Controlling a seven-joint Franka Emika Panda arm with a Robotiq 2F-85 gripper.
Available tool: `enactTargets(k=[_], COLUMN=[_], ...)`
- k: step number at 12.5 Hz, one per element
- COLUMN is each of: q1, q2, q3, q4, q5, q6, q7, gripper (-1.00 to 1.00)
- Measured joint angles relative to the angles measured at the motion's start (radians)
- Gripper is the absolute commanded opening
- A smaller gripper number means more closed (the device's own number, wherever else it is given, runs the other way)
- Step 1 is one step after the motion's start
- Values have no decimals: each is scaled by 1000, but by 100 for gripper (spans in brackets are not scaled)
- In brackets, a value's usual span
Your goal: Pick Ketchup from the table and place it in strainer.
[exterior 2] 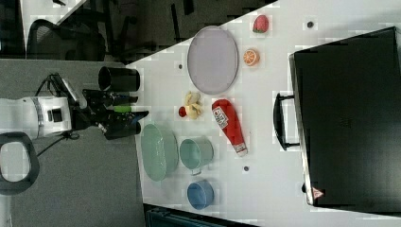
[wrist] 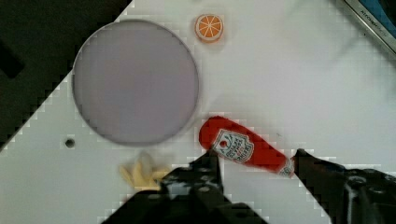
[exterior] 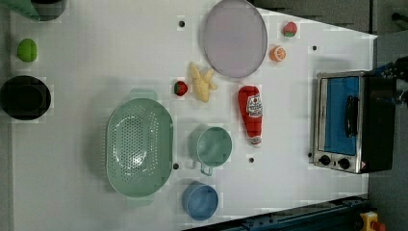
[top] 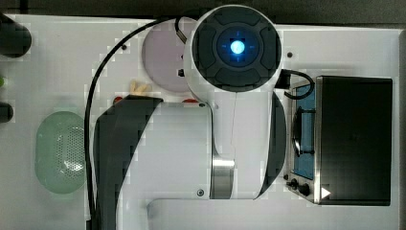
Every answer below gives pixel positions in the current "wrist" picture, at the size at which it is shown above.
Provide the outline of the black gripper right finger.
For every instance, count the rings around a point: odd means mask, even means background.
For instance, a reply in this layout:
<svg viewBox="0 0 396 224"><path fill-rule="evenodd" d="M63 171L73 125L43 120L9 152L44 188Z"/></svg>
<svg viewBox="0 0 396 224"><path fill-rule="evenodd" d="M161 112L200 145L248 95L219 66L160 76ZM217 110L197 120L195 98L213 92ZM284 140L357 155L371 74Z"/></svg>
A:
<svg viewBox="0 0 396 224"><path fill-rule="evenodd" d="M396 179L375 169L347 169L303 149L294 173L332 224L396 224Z"/></svg>

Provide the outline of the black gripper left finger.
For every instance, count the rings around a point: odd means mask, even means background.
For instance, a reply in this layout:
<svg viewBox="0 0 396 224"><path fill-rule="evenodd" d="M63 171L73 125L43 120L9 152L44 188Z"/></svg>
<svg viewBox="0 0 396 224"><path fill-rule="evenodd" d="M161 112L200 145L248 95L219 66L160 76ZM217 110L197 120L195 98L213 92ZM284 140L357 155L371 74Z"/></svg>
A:
<svg viewBox="0 0 396 224"><path fill-rule="evenodd" d="M102 224L268 224L248 205L223 193L219 157L212 150L176 168L158 190L137 192Z"/></svg>

